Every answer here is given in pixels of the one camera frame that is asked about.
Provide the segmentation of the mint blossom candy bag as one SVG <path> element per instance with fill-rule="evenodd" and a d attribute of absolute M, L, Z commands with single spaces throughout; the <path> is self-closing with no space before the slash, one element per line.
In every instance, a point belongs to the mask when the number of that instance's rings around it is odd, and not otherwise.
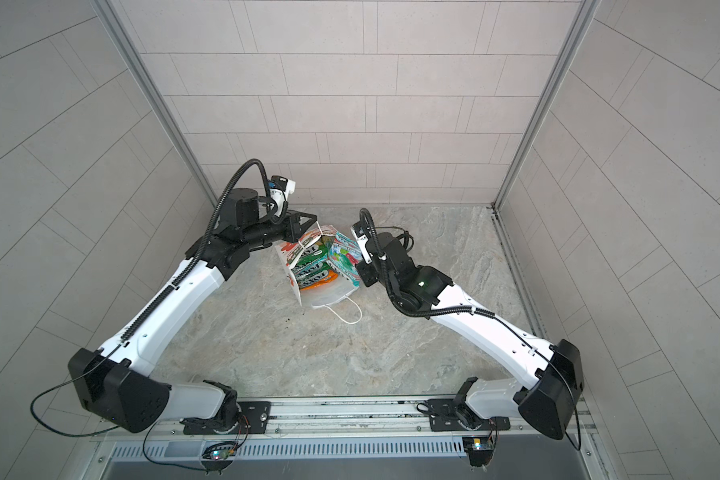
<path fill-rule="evenodd" d="M 329 238 L 328 261 L 332 268 L 349 279 L 355 287 L 361 283 L 356 265 L 363 259 L 357 243 L 341 232 Z"/>

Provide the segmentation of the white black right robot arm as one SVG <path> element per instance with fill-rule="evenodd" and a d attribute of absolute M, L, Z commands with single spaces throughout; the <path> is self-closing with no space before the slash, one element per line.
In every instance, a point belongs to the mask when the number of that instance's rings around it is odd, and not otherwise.
<path fill-rule="evenodd" d="M 507 322 L 443 272 L 415 265 L 401 238 L 372 233 L 360 223 L 352 233 L 362 253 L 357 270 L 366 286 L 383 286 L 398 312 L 451 329 L 511 374 L 507 381 L 468 378 L 452 401 L 450 417 L 467 430 L 485 427 L 495 417 L 520 417 L 548 438 L 567 437 L 569 425 L 579 421 L 583 391 L 575 345 L 567 340 L 553 344 Z"/>

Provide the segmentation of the white paper bag red print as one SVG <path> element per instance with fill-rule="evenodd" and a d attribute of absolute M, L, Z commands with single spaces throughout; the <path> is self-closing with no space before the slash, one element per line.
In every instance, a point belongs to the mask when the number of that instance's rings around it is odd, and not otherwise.
<path fill-rule="evenodd" d="M 359 289 L 356 266 L 363 259 L 357 243 L 332 225 L 316 222 L 298 240 L 275 244 L 293 293 L 302 307 L 327 309 L 347 325 L 363 319 L 361 307 L 350 298 Z M 349 301 L 358 317 L 346 320 L 333 306 Z"/>

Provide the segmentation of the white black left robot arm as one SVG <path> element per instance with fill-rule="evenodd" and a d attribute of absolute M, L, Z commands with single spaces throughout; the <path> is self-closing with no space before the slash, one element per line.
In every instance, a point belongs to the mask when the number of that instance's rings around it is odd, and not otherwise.
<path fill-rule="evenodd" d="M 265 202 L 275 210 L 262 215 Z M 203 381 L 169 384 L 151 373 L 198 307 L 249 259 L 278 241 L 300 240 L 317 218 L 292 211 L 287 197 L 266 201 L 235 188 L 217 205 L 207 231 L 187 251 L 163 289 L 98 349 L 80 349 L 68 363 L 81 407 L 131 433 L 178 420 L 188 433 L 227 433 L 241 422 L 236 391 Z"/>

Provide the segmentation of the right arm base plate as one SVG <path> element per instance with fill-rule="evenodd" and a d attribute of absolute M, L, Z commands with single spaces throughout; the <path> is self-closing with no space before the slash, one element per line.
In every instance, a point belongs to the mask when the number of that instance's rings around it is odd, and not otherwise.
<path fill-rule="evenodd" d="M 434 432 L 485 431 L 502 432 L 511 429 L 507 417 L 483 419 L 467 405 L 465 400 L 434 398 L 418 402 L 416 410 L 425 415 Z"/>

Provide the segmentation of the teal green candy bag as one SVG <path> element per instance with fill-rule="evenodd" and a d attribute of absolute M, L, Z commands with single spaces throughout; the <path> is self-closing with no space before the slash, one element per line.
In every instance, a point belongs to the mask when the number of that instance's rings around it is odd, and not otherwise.
<path fill-rule="evenodd" d="M 327 258 L 322 257 L 319 259 L 315 259 L 314 261 L 310 263 L 303 263 L 298 264 L 294 270 L 294 276 L 298 281 L 301 281 L 303 278 L 307 278 L 311 275 L 316 274 L 318 271 L 323 269 L 325 265 L 327 264 Z"/>

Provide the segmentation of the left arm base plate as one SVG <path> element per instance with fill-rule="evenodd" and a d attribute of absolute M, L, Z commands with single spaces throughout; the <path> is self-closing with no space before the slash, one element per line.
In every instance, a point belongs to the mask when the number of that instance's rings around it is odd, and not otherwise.
<path fill-rule="evenodd" d="M 263 434 L 271 407 L 268 401 L 231 401 L 212 418 L 187 418 L 180 423 L 185 435 Z"/>

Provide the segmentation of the green spring tea candy bag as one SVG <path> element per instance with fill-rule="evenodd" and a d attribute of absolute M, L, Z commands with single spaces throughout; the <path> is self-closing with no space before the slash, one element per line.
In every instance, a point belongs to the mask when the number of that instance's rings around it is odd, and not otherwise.
<path fill-rule="evenodd" d="M 298 260 L 295 261 L 291 269 L 296 272 L 300 271 L 314 262 L 320 262 L 327 258 L 330 246 L 323 239 L 317 240 L 315 243 L 304 249 Z"/>

